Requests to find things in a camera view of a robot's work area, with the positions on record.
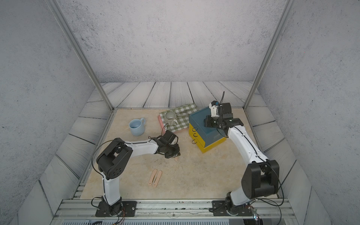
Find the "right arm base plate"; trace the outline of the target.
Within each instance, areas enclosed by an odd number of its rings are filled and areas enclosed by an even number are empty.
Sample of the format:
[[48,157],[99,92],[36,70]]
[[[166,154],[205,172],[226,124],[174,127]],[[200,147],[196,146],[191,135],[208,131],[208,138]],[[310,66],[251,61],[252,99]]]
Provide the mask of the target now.
[[251,217],[253,212],[244,206],[234,206],[225,200],[214,200],[209,212],[216,217],[235,216],[235,217]]

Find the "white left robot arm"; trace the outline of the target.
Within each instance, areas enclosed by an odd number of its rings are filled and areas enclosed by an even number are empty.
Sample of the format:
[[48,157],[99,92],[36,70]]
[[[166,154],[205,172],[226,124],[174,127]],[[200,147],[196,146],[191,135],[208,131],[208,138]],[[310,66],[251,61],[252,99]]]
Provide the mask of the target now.
[[101,175],[103,182],[102,201],[109,207],[121,203],[120,175],[124,172],[131,158],[142,155],[162,155],[165,158],[175,158],[180,155],[178,136],[166,132],[162,136],[149,137],[145,141],[124,141],[115,138],[96,159],[94,170]]

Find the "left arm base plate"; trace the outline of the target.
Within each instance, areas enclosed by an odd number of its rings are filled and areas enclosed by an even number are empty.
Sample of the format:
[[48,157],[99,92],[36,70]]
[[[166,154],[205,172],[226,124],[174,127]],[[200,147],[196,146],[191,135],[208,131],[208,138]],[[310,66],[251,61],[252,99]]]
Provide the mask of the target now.
[[102,200],[95,213],[95,217],[134,217],[137,208],[137,201],[119,201],[109,206]]

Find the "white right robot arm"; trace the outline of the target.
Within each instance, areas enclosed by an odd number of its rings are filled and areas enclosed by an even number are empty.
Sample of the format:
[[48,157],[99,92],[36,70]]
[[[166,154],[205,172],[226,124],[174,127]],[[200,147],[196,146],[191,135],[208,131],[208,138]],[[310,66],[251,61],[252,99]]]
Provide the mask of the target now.
[[279,190],[279,164],[269,160],[248,136],[239,118],[222,118],[208,115],[204,119],[207,128],[221,129],[236,146],[247,164],[241,179],[241,187],[226,196],[226,210],[235,215],[250,201],[268,197]]

